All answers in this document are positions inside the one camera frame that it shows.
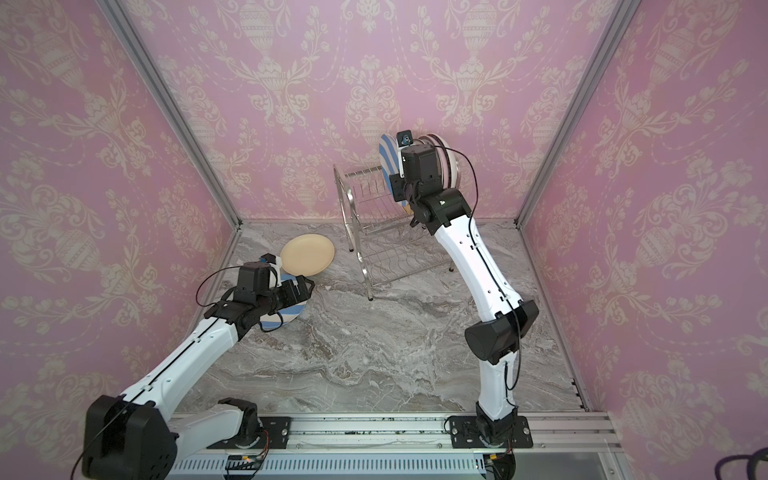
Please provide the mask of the sunburst pattern plate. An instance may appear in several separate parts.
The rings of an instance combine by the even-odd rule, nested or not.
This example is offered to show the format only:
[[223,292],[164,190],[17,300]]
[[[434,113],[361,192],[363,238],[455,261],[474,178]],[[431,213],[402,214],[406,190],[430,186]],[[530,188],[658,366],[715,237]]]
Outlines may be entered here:
[[451,166],[450,154],[448,151],[445,150],[445,142],[442,139],[442,137],[440,135],[436,135],[435,138],[436,138],[435,143],[437,145],[436,149],[439,151],[439,157],[441,162],[441,175],[443,179],[443,184],[445,188],[449,188],[451,186],[451,180],[452,180],[452,166]]

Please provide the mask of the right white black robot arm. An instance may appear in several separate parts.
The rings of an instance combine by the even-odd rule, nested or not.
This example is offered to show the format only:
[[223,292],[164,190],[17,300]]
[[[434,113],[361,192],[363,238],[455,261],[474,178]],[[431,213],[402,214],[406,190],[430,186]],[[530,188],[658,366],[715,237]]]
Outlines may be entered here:
[[519,419],[514,390],[521,373],[521,343],[539,308],[534,300],[523,299],[501,272],[463,194],[443,185],[437,148],[413,144],[400,148],[398,156],[398,171],[389,176],[393,199],[408,203],[412,222],[425,226],[447,252],[475,302],[479,321],[464,336],[479,360],[476,424],[486,444],[505,444]]

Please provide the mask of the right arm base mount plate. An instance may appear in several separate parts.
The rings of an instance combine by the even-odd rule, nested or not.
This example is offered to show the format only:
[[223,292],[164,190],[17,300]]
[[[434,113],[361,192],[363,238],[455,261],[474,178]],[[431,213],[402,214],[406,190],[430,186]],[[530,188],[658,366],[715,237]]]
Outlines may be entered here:
[[505,450],[530,449],[534,446],[526,417],[519,416],[512,429],[500,440],[484,440],[471,415],[452,415],[444,423],[454,449],[504,448]]

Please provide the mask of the chrome wire dish rack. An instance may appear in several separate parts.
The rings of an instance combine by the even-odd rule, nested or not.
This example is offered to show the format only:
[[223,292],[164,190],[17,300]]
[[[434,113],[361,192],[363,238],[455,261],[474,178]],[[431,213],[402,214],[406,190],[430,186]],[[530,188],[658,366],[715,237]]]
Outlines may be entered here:
[[453,269],[427,229],[412,227],[413,214],[392,200],[379,165],[348,171],[334,166],[333,174],[348,249],[356,256],[368,299],[394,281],[433,268]]

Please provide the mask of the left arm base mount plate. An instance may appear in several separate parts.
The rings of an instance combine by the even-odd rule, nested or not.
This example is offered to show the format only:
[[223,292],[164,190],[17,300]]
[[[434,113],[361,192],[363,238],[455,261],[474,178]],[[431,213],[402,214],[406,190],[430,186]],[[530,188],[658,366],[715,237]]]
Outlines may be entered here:
[[289,416],[268,416],[260,418],[262,429],[251,440],[226,439],[208,446],[209,450],[256,449],[285,450],[288,445],[292,418]]

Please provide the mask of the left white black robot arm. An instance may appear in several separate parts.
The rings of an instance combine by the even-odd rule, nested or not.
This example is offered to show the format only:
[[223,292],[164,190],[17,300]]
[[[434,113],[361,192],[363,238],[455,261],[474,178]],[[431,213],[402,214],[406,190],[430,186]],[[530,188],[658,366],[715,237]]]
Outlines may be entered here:
[[263,255],[237,266],[238,278],[217,301],[204,305],[197,326],[148,374],[117,396],[102,395],[88,408],[83,448],[71,472],[88,479],[164,479],[175,462],[221,441],[237,448],[270,448],[255,403],[225,398],[210,409],[174,420],[189,390],[264,320],[308,301],[313,280],[284,279],[281,259]]

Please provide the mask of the petal pattern plate orange rim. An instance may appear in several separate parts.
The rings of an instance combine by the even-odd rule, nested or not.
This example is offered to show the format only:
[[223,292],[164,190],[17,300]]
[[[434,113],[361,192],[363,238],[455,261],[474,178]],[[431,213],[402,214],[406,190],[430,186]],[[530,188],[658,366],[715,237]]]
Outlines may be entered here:
[[[427,134],[427,137],[435,145],[435,149],[437,147],[437,145],[435,143],[435,140],[436,140],[435,136],[436,135],[438,135],[438,134],[436,134],[436,133],[428,133]],[[460,179],[461,179],[461,174],[460,174],[460,170],[459,170],[459,164],[458,164],[458,160],[457,160],[457,154],[453,150],[450,149],[450,145],[448,144],[448,142],[443,137],[442,137],[442,139],[445,142],[445,150],[448,151],[449,154],[450,154],[450,160],[451,160],[451,166],[452,166],[452,180],[451,180],[451,186],[449,188],[457,188],[460,185]]]

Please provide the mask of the blue striped plate front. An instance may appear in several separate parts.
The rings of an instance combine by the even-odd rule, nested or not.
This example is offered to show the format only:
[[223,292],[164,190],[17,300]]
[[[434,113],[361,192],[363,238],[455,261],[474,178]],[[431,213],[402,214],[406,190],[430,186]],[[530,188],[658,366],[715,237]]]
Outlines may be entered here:
[[390,198],[393,198],[390,176],[399,173],[399,156],[396,139],[389,134],[382,134],[379,139],[378,152],[385,185]]

